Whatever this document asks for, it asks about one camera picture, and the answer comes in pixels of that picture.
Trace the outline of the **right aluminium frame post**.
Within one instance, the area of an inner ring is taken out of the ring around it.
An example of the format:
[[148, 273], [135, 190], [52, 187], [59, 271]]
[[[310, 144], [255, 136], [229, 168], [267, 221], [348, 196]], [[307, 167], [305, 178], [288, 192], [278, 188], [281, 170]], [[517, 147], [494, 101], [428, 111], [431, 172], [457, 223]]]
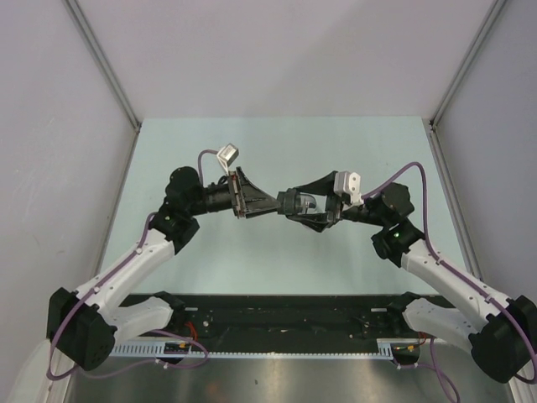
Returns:
[[429, 118], [429, 124], [436, 128], [450, 106], [454, 96], [457, 94], [461, 84], [466, 79], [473, 64], [477, 61], [488, 37], [492, 34], [496, 23], [500, 19], [504, 9], [510, 4], [508, 0], [494, 0], [487, 10], [487, 13], [480, 23], [477, 32], [472, 38], [455, 75], [452, 77], [448, 87], [444, 91], [438, 106]]

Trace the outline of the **dark grey threaded ring nut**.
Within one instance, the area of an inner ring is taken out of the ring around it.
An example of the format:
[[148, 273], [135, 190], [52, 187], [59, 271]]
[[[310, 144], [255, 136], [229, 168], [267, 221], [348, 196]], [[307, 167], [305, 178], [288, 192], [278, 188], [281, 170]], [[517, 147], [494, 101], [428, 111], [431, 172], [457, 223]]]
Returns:
[[289, 188], [286, 191], [280, 191], [277, 195], [279, 204], [277, 213], [285, 216], [295, 215], [295, 198], [296, 189]]

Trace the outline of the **aluminium frame post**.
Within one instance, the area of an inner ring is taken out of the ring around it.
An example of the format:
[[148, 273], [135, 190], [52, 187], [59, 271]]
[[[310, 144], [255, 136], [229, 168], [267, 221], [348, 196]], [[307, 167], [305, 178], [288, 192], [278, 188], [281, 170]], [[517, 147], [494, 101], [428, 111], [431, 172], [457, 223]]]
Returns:
[[496, 23], [500, 19], [504, 9], [510, 4], [508, 0], [494, 0], [487, 10], [487, 13], [480, 23], [477, 32], [472, 38], [455, 75], [452, 77], [448, 87], [444, 91], [438, 106], [429, 118], [429, 124], [436, 128], [450, 106], [454, 96], [457, 94], [461, 84], [466, 79], [473, 64], [477, 61], [488, 37], [492, 34]]
[[121, 109], [124, 117], [127, 119], [134, 132], [138, 133], [141, 128], [141, 122], [80, 2], [76, 0], [63, 0], [62, 4], [70, 15], [82, 42], [86, 46], [91, 58], [96, 63], [97, 69], [100, 71], [103, 80], [111, 91], [111, 94]]

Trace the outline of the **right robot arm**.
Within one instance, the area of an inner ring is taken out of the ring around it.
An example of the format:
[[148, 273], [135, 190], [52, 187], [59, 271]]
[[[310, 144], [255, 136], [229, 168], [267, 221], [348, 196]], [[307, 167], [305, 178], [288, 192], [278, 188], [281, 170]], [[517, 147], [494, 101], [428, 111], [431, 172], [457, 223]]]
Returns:
[[380, 228], [372, 244], [380, 259], [423, 280], [452, 305], [434, 306], [406, 293], [397, 310], [387, 315], [389, 331], [406, 337], [425, 332], [468, 352], [491, 379], [512, 378], [533, 385], [520, 375], [536, 363], [536, 305], [527, 297], [512, 298], [450, 264], [430, 241], [427, 227], [417, 228], [407, 186], [390, 177], [366, 194], [359, 191], [355, 172], [333, 171], [307, 185], [278, 194], [279, 214], [318, 233], [340, 221]]

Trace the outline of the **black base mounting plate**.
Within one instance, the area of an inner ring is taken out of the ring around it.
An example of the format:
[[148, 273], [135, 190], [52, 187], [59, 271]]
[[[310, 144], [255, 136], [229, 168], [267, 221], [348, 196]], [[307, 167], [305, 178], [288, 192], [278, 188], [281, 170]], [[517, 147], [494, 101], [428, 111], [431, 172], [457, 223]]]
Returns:
[[185, 320], [167, 326], [172, 338], [146, 333], [136, 338], [169, 338], [198, 343], [238, 338], [276, 339], [284, 334], [308, 340], [329, 337], [358, 339], [417, 338], [420, 355], [430, 334], [410, 329], [400, 312], [413, 293], [360, 296], [228, 296], [182, 295]]

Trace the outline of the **clear elbow fitting with grey nut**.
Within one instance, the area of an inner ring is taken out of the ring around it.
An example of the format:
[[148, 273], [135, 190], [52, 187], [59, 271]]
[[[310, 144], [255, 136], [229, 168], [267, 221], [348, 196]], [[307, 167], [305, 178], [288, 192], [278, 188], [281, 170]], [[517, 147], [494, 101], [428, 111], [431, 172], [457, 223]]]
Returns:
[[305, 215], [317, 211], [317, 201], [314, 196], [297, 191], [293, 200], [293, 214]]

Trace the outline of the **left aluminium frame post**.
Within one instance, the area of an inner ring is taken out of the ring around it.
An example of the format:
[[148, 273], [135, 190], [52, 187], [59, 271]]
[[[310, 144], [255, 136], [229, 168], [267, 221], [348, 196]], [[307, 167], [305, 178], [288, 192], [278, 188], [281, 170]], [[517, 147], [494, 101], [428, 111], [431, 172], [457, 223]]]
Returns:
[[76, 0], [63, 0], [62, 4], [70, 15], [82, 42], [86, 46], [91, 58], [96, 63], [97, 69], [100, 71], [103, 80], [111, 91], [111, 94], [121, 109], [124, 117], [127, 119], [134, 132], [138, 133], [141, 128], [141, 122], [80, 2]]

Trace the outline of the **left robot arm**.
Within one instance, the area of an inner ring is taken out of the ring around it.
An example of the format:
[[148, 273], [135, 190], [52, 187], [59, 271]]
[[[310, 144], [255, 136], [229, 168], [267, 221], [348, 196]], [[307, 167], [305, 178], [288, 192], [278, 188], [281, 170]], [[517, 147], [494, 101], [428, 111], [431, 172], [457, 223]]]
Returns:
[[201, 184], [195, 168], [172, 172], [157, 212], [146, 218], [136, 244], [112, 267], [73, 291], [59, 288], [48, 308], [46, 337], [78, 369], [99, 367], [113, 348], [146, 332], [174, 336], [184, 329], [182, 305], [160, 292], [143, 303], [123, 307], [131, 291], [154, 270], [175, 257], [194, 237], [203, 214], [231, 210], [251, 218], [276, 212], [279, 202], [236, 168], [223, 183]]

